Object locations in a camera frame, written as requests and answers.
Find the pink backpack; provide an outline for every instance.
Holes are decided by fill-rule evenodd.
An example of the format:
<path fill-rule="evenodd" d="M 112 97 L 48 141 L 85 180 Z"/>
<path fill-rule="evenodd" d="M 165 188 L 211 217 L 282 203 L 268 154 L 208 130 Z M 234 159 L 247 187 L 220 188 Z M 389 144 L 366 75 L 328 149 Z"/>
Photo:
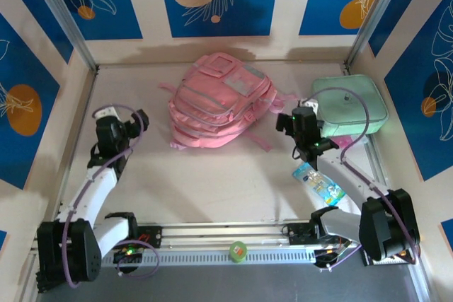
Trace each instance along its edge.
<path fill-rule="evenodd" d="M 168 102 L 173 141 L 185 147 L 217 148 L 245 132 L 266 151 L 271 146 L 246 130 L 268 110 L 279 113 L 284 100 L 263 72 L 225 53 L 199 58 Z"/>

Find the table surface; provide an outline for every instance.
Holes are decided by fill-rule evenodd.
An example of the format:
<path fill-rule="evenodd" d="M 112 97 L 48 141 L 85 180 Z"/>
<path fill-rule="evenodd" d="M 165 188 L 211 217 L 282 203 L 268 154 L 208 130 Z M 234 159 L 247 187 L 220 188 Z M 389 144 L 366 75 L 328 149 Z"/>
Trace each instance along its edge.
<path fill-rule="evenodd" d="M 301 98 L 319 77 L 340 76 L 338 64 L 258 62 L 283 93 Z M 131 155 L 117 187 L 98 216 L 133 211 L 139 223 L 248 222 L 308 219 L 323 200 L 292 177 L 300 162 L 291 157 L 294 142 L 275 130 L 276 116 L 267 114 L 252 131 L 274 149 L 266 153 L 245 137 L 219 149 L 177 151 L 169 146 L 167 101 L 162 81 L 178 85 L 187 64 L 102 68 L 96 80 L 67 181 L 64 201 L 76 193 L 86 174 L 89 151 L 96 142 L 91 113 L 108 103 L 143 108 L 151 124 Z M 288 103 L 290 112 L 294 103 Z M 122 119 L 128 112 L 120 112 Z M 370 175 L 363 146 L 348 156 Z M 339 204 L 358 211 L 345 197 Z M 76 291 L 57 287 L 41 295 L 53 301 L 416 301 L 407 266 L 364 267 L 359 254 L 333 270 L 313 265 L 226 265 L 162 267 L 146 281 L 121 279 L 112 268 Z"/>
<path fill-rule="evenodd" d="M 256 67 L 269 74 L 282 93 L 296 93 L 301 98 L 309 95 L 314 79 L 342 74 L 338 64 L 258 62 Z M 158 84 L 165 81 L 178 85 L 187 68 L 188 64 L 101 68 L 63 202 L 72 199 L 86 175 L 90 149 L 96 142 L 96 123 L 91 113 L 108 103 L 122 103 L 143 108 L 150 126 L 106 199 L 99 221 L 117 211 L 133 211 L 139 223 L 308 219 L 312 211 L 324 207 L 322 198 L 292 177 L 300 165 L 291 157 L 294 142 L 275 130 L 276 115 L 270 112 L 251 128 L 273 145 L 269 153 L 246 137 L 218 149 L 177 151 L 169 146 L 170 94 Z M 287 103 L 285 111 L 291 112 L 294 106 L 295 102 Z M 121 119 L 130 118 L 128 112 L 119 112 Z M 363 146 L 352 148 L 348 155 L 371 174 Z M 358 211 L 348 197 L 339 207 Z"/>

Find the cable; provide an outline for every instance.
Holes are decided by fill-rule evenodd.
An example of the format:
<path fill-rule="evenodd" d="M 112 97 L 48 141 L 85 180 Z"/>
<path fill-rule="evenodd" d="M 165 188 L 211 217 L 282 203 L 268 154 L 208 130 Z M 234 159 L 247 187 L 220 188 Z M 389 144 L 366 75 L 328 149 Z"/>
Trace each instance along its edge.
<path fill-rule="evenodd" d="M 91 183 L 94 182 L 94 180 L 110 165 L 112 164 L 113 162 L 115 162 L 116 160 L 118 160 L 119 158 L 123 157 L 126 153 L 128 153 L 129 151 L 132 151 L 134 149 L 134 147 L 142 140 L 142 135 L 143 135 L 143 131 L 144 131 L 144 123 L 143 123 L 143 119 L 142 117 L 140 117 L 139 113 L 137 111 L 135 111 L 134 109 L 126 106 L 126 105 L 123 105 L 123 104 L 109 104 L 109 105 L 104 105 L 100 108 L 98 108 L 95 112 L 93 112 L 93 115 L 92 115 L 92 118 L 94 118 L 94 115 L 96 113 L 98 113 L 99 111 L 101 110 L 104 110 L 106 108 L 110 108 L 110 107 L 116 107 L 116 108 L 122 108 L 122 109 L 126 109 L 128 111 L 131 111 L 133 112 L 137 117 L 138 117 L 138 120 L 139 120 L 139 123 L 140 123 L 140 134 L 139 136 L 137 137 L 137 139 L 135 140 L 135 143 L 133 143 L 133 145 L 129 146 L 129 148 L 125 149 L 123 152 L 119 153 L 118 155 L 116 155 L 115 157 L 112 157 L 111 159 L 109 159 L 104 165 L 102 165 L 94 174 L 93 174 L 93 177 L 90 179 L 90 180 L 87 180 L 84 187 L 82 188 L 82 190 L 80 191 L 79 193 L 79 196 L 77 196 L 76 200 L 74 201 L 74 205 L 72 207 L 72 210 L 69 211 L 68 213 L 68 217 L 66 219 L 66 221 L 64 222 L 64 228 L 63 228 L 63 236 L 62 236 L 62 261 L 63 261 L 63 272 L 64 272 L 64 277 L 66 279 L 66 282 L 68 283 L 68 285 L 75 289 L 77 288 L 80 283 L 74 283 L 72 281 L 72 278 L 71 278 L 71 273 L 69 272 L 69 263 L 68 263 L 68 252 L 67 252 L 67 242 L 68 242 L 68 230 L 69 230 L 69 224 L 71 223 L 71 220 L 72 220 L 72 216 L 74 215 L 74 212 L 76 211 L 80 201 L 82 200 L 83 196 L 85 195 L 86 191 L 88 190 L 88 188 L 90 187 Z"/>
<path fill-rule="evenodd" d="M 320 91 L 317 91 L 315 92 L 313 95 L 311 95 L 310 97 L 308 97 L 308 99 L 304 100 L 302 103 L 305 103 L 307 102 L 308 100 L 311 100 L 312 98 L 315 98 L 317 97 L 320 93 L 322 92 L 325 92 L 325 91 L 332 91 L 332 90 L 341 90 L 341 91 L 346 91 L 348 93 L 350 93 L 351 95 L 353 95 L 354 97 L 356 97 L 359 101 L 360 101 L 360 104 L 362 104 L 364 110 L 365 110 L 365 117 L 366 117 L 366 120 L 365 120 L 365 128 L 363 129 L 363 132 L 359 135 L 358 138 L 356 138 L 354 141 L 352 141 L 351 143 L 349 143 L 342 151 L 341 151 L 341 154 L 340 154 L 340 161 L 342 163 L 345 164 L 346 168 L 348 168 L 349 170 L 352 171 L 352 173 L 354 173 L 354 175 L 356 175 L 358 178 L 360 178 L 361 180 L 363 180 L 367 185 L 369 185 L 369 188 L 371 190 L 373 190 L 374 192 L 376 192 L 381 198 L 382 200 L 384 201 L 384 203 L 389 207 L 391 213 L 393 214 L 393 216 L 395 217 L 396 219 L 396 222 L 398 223 L 399 227 L 401 228 L 401 230 L 403 231 L 403 234 L 404 234 L 404 237 L 406 238 L 406 240 L 409 242 L 409 246 L 411 247 L 411 251 L 413 253 L 413 260 L 410 260 L 408 261 L 409 263 L 415 265 L 417 264 L 417 257 L 420 256 L 420 248 L 418 248 L 418 251 L 416 250 L 417 247 L 415 245 L 415 243 L 413 242 L 413 239 L 411 238 L 411 235 L 409 235 L 409 231 L 408 229 L 406 228 L 406 226 L 404 225 L 403 223 L 403 220 L 401 219 L 401 217 L 399 216 L 398 212 L 396 211 L 395 207 L 393 206 L 393 204 L 389 201 L 389 199 L 384 195 L 384 193 L 379 190 L 376 185 L 374 185 L 371 181 L 369 181 L 365 176 L 363 176 L 360 171 L 358 171 L 356 168 L 354 168 L 352 165 L 350 165 L 348 163 L 348 160 L 347 159 L 344 159 L 345 157 L 345 154 L 346 154 L 346 151 L 349 150 L 352 146 L 354 146 L 359 140 L 361 140 L 365 134 L 367 133 L 367 130 L 368 130 L 368 126 L 369 126 L 369 110 L 368 110 L 368 107 L 367 107 L 367 104 L 366 102 L 363 100 L 363 98 L 358 95 L 356 92 L 348 89 L 348 88 L 343 88 L 343 87 L 340 87 L 340 86 L 335 86 L 335 87 L 331 87 L 331 88 L 324 88 Z"/>
<path fill-rule="evenodd" d="M 333 265 L 330 265 L 328 268 L 320 268 L 319 270 L 321 270 L 322 272 L 328 270 L 328 271 L 331 271 L 333 268 L 335 268 L 337 265 L 339 265 L 340 263 L 343 263 L 344 261 L 346 261 L 349 257 L 351 257 L 352 255 L 354 255 L 362 246 L 361 245 L 358 245 L 353 251 L 351 251 L 349 254 L 347 254 L 345 257 L 343 257 L 341 260 L 339 260 L 338 262 L 334 263 Z"/>
<path fill-rule="evenodd" d="M 149 277 L 156 274 L 157 269 L 159 268 L 159 265 L 161 264 L 161 258 L 159 257 L 157 250 L 151 244 L 143 242 L 142 240 L 122 240 L 121 242 L 117 243 L 117 245 L 128 245 L 128 244 L 143 245 L 144 247 L 153 250 L 154 254 L 156 254 L 157 263 L 156 263 L 156 266 L 154 267 L 154 269 L 151 272 L 148 272 L 147 274 L 143 274 L 143 275 L 125 274 L 124 272 L 120 271 L 120 264 L 125 259 L 125 257 L 124 257 L 121 260 L 119 260 L 116 265 L 116 270 L 118 271 L 118 274 L 121 273 L 120 274 L 121 277 L 127 277 L 128 279 L 148 279 Z"/>

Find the wall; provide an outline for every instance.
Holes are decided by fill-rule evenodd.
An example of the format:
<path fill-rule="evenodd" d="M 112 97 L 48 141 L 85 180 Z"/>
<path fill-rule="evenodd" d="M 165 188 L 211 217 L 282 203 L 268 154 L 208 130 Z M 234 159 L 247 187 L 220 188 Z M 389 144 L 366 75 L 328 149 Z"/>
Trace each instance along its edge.
<path fill-rule="evenodd" d="M 428 273 L 434 281 L 441 299 L 443 301 L 451 301 L 453 298 L 453 272 L 450 268 L 453 265 L 453 252 L 445 239 L 440 223 L 453 217 L 451 209 L 453 168 L 443 170 L 432 177 L 426 175 L 426 173 L 423 175 L 418 163 L 415 161 L 416 153 L 413 152 L 407 135 L 417 136 L 418 134 L 418 142 L 425 144 L 425 150 L 430 150 L 429 154 L 432 164 L 440 164 L 442 158 L 444 161 L 452 161 L 450 152 L 446 152 L 446 156 L 442 157 L 442 151 L 436 151 L 435 149 L 437 143 L 425 138 L 425 133 L 431 129 L 437 130 L 437 133 L 440 134 L 439 113 L 429 119 L 421 116 L 422 93 L 412 92 L 412 89 L 417 86 L 423 87 L 423 84 L 419 83 L 419 78 L 423 75 L 420 75 L 418 70 L 425 68 L 428 64 L 432 66 L 431 61 L 425 62 L 425 58 L 428 60 L 431 54 L 412 54 L 412 59 L 408 60 L 408 66 L 402 69 L 399 68 L 400 62 L 398 62 L 406 49 L 410 52 L 422 50 L 425 45 L 428 46 L 429 50 L 431 49 L 433 39 L 431 34 L 418 35 L 417 40 L 414 40 L 416 46 L 412 45 L 409 48 L 408 46 L 429 20 L 441 1 L 412 0 L 390 34 L 389 39 L 382 46 L 379 54 L 374 57 L 371 49 L 367 47 L 358 57 L 352 71 L 370 75 L 377 83 L 384 97 L 390 112 L 390 119 L 376 134 L 379 152 L 384 159 L 384 166 L 393 187 L 403 187 L 412 196 L 422 237 L 423 262 L 427 265 Z M 419 39 L 425 39 L 424 43 L 420 43 L 421 40 Z M 421 118 L 425 119 L 422 120 L 424 124 L 411 126 L 406 124 L 406 133 L 402 122 L 407 120 L 407 115 L 398 115 L 396 106 L 392 102 L 389 90 L 384 82 L 384 78 L 389 72 L 393 75 L 394 72 L 391 70 L 394 67 L 398 68 L 400 73 L 399 75 L 394 75 L 395 77 L 400 76 L 405 80 L 407 79 L 404 89 L 406 107 L 412 107 L 412 97 L 416 97 L 419 103 L 414 110 L 420 113 L 419 116 Z M 394 94 L 393 96 L 396 102 L 402 103 Z M 445 150 L 450 150 L 452 147 L 451 141 L 445 141 L 444 143 Z"/>
<path fill-rule="evenodd" d="M 9 34 L 10 37 L 16 33 L 18 35 L 14 42 L 9 43 L 9 50 L 1 60 L 0 66 L 6 65 L 7 67 L 1 70 L 0 81 L 6 83 L 14 78 L 17 82 L 24 83 L 26 79 L 31 81 L 42 74 L 50 74 L 54 80 L 40 79 L 40 81 L 58 91 L 54 98 L 55 102 L 52 104 L 52 102 L 47 103 L 44 99 L 51 92 L 49 88 L 36 90 L 41 99 L 42 119 L 40 122 L 38 120 L 38 132 L 32 137 L 26 137 L 24 135 L 26 132 L 21 130 L 18 125 L 14 126 L 11 112 L 0 117 L 0 128 L 2 129 L 0 150 L 16 143 L 13 145 L 16 152 L 8 151 L 7 155 L 0 152 L 1 167 L 12 164 L 11 171 L 15 171 L 17 167 L 23 166 L 20 161 L 12 161 L 16 160 L 16 157 L 21 160 L 31 154 L 32 159 L 34 158 L 31 168 L 28 167 L 25 173 L 23 184 L 19 184 L 21 181 L 15 182 L 10 178 L 8 182 L 0 180 L 0 230 L 7 232 L 6 241 L 0 253 L 0 300 L 13 301 L 20 277 L 27 274 L 24 271 L 23 263 L 30 251 L 36 229 L 42 221 L 46 209 L 50 208 L 49 203 L 56 201 L 55 195 L 59 189 L 59 182 L 62 179 L 63 170 L 67 166 L 68 152 L 65 152 L 65 148 L 69 136 L 72 134 L 71 124 L 82 90 L 90 77 L 87 77 L 88 69 L 76 52 L 72 53 L 67 64 L 54 42 L 48 38 L 21 0 L 0 0 L 0 14 L 1 19 L 3 20 L 4 17 L 13 28 L 13 30 L 5 29 L 6 21 L 3 21 L 0 39 L 5 34 Z M 28 47 L 20 45 L 21 41 Z M 20 48 L 19 56 L 17 51 L 14 51 L 16 47 Z M 33 54 L 37 58 L 35 64 L 38 66 L 32 74 L 23 72 L 12 74 L 14 70 L 20 70 L 20 66 L 29 64 L 25 58 L 27 56 L 34 58 Z M 38 101 L 39 98 L 34 98 L 33 103 Z M 51 110 L 47 125 L 45 124 L 46 110 Z M 21 136 L 23 143 L 17 143 L 16 132 L 23 134 Z M 37 152 L 34 155 L 34 150 L 30 150 L 27 145 L 28 140 L 36 136 L 38 136 L 38 144 Z"/>
<path fill-rule="evenodd" d="M 192 62 L 201 54 L 217 50 L 245 60 L 344 60 L 372 3 L 372 0 L 64 1 L 99 64 Z M 40 11 L 34 14 L 46 26 L 47 17 Z"/>

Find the orange circle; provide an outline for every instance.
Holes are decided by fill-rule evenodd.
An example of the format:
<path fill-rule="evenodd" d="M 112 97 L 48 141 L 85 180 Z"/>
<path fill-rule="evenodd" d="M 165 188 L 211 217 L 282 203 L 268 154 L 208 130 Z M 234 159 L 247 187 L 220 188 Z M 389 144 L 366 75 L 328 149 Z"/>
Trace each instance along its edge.
<path fill-rule="evenodd" d="M 212 16 L 212 17 L 211 17 L 211 21 L 212 21 L 214 24 L 220 23 L 220 17 L 219 17 L 219 16 Z"/>
<path fill-rule="evenodd" d="M 91 19 L 94 19 L 95 13 L 91 7 L 87 7 L 85 5 L 80 6 L 77 9 L 77 13 L 79 16 L 81 16 L 83 19 L 86 19 L 90 21 Z"/>
<path fill-rule="evenodd" d="M 422 113 L 426 117 L 432 117 L 436 113 L 436 101 L 431 97 L 426 97 L 422 102 Z"/>
<path fill-rule="evenodd" d="M 16 85 L 8 92 L 8 95 L 13 96 L 14 99 L 6 99 L 9 103 L 13 104 L 12 108 L 6 111 L 9 124 L 11 128 L 18 134 L 30 137 L 36 133 L 40 127 L 42 118 L 42 106 L 38 93 L 34 88 L 28 85 Z M 27 105 L 27 110 L 14 105 L 14 100 L 20 100 L 22 103 L 32 102 Z"/>
<path fill-rule="evenodd" d="M 347 29 L 356 29 L 362 26 L 374 0 L 352 0 L 343 7 L 340 14 L 340 24 Z"/>

